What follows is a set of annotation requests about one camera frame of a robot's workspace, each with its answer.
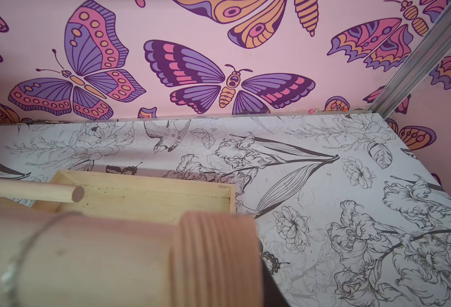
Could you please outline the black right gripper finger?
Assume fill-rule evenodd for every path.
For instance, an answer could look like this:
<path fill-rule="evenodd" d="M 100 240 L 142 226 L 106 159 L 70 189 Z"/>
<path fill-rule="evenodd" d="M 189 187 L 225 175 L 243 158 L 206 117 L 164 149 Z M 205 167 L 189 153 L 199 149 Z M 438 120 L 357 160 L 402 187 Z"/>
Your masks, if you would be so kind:
<path fill-rule="evenodd" d="M 289 307 L 266 264 L 262 261 L 263 307 Z"/>

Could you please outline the wooden jewelry display stand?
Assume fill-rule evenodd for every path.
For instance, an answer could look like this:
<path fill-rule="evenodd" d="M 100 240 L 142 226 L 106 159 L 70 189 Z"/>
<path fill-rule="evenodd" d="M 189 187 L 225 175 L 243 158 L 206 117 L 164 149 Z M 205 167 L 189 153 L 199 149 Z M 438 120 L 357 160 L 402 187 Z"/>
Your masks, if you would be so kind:
<path fill-rule="evenodd" d="M 231 184 L 86 171 L 0 179 L 0 306 L 262 306 Z"/>

